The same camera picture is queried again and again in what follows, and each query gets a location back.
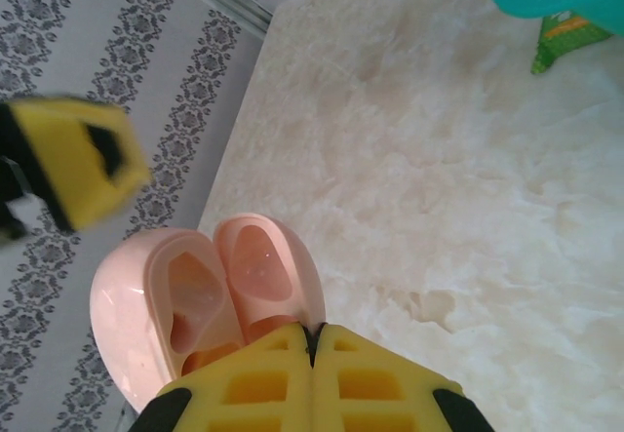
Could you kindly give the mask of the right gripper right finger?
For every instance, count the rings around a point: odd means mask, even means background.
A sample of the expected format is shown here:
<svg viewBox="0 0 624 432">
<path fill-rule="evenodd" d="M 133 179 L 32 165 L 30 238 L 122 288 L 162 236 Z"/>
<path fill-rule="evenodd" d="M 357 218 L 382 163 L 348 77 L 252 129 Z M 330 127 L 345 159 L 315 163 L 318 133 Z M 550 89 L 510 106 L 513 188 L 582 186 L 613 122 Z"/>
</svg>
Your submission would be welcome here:
<svg viewBox="0 0 624 432">
<path fill-rule="evenodd" d="M 462 387 L 339 326 L 310 335 L 313 431 L 489 431 Z"/>
</svg>

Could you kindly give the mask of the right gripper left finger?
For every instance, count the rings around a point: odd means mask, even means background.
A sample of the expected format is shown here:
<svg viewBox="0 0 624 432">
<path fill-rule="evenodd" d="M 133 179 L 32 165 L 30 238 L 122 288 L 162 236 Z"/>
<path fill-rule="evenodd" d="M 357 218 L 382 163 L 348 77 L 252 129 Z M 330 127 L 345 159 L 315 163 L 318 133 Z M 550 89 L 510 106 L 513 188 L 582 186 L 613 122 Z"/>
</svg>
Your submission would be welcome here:
<svg viewBox="0 0 624 432">
<path fill-rule="evenodd" d="M 312 367 L 305 330 L 287 325 L 167 384 L 135 431 L 310 431 Z"/>
</svg>

